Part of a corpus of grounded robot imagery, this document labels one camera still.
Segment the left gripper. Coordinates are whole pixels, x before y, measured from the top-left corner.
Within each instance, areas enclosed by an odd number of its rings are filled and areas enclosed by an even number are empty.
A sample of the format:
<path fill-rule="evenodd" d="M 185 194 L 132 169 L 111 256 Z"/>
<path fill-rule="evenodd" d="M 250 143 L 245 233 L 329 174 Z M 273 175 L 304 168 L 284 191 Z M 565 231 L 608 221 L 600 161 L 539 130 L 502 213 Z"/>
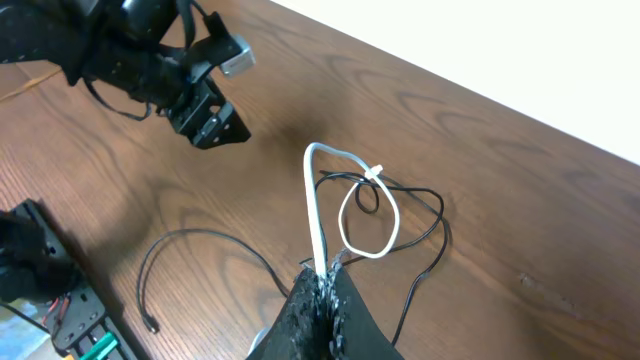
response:
<path fill-rule="evenodd" d="M 177 134 L 201 150 L 243 143 L 251 137 L 238 112 L 211 77 L 195 84 L 186 104 L 169 109 L 167 118 Z"/>

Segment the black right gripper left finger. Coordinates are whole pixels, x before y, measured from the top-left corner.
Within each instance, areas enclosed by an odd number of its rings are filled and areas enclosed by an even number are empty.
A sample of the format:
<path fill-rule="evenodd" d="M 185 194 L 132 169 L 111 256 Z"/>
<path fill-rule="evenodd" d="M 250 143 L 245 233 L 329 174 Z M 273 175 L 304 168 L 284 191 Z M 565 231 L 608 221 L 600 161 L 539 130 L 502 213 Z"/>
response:
<path fill-rule="evenodd" d="M 321 317 L 318 291 L 315 272 L 304 269 L 273 326 L 247 360 L 327 359 L 327 322 Z"/>

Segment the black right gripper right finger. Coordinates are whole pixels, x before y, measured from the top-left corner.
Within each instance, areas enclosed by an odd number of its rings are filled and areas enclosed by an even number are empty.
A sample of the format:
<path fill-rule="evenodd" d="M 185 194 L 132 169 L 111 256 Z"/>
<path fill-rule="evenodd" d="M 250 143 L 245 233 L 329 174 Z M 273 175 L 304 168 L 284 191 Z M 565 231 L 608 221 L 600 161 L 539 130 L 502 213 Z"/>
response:
<path fill-rule="evenodd" d="M 377 326 L 363 298 L 349 276 L 342 249 L 327 270 L 329 354 L 332 359 L 403 360 Z"/>

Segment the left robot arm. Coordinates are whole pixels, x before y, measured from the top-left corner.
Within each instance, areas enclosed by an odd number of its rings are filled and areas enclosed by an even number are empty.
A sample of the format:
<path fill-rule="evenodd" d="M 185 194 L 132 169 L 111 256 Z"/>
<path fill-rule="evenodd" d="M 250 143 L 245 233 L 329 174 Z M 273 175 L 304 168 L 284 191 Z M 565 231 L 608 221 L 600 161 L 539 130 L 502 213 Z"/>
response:
<path fill-rule="evenodd" d="M 1 61 L 53 63 L 93 97 L 107 83 L 199 149 L 251 136 L 211 73 L 242 73 L 255 55 L 195 0 L 3 0 Z"/>

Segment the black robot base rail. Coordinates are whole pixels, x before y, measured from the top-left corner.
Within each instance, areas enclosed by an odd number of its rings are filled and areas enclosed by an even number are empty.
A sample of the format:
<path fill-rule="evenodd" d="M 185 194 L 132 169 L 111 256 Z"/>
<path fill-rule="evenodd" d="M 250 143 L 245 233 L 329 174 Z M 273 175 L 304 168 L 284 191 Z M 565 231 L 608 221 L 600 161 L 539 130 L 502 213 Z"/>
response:
<path fill-rule="evenodd" d="M 141 360 L 148 355 L 96 291 L 37 202 L 1 212 L 1 304 L 28 301 L 44 310 L 35 324 L 53 349 L 73 359 Z"/>

